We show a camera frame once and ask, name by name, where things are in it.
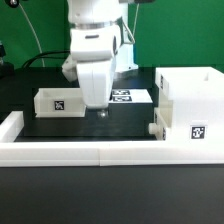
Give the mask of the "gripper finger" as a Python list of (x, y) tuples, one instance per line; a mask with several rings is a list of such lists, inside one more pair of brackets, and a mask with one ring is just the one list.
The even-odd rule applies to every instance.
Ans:
[(108, 117), (108, 110), (107, 109), (101, 109), (98, 111), (98, 116), (102, 119), (105, 119)]

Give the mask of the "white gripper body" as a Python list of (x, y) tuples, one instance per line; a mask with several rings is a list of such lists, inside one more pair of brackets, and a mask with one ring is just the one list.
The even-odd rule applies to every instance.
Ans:
[(115, 61), (78, 63), (77, 76), (88, 109), (107, 108), (116, 69)]

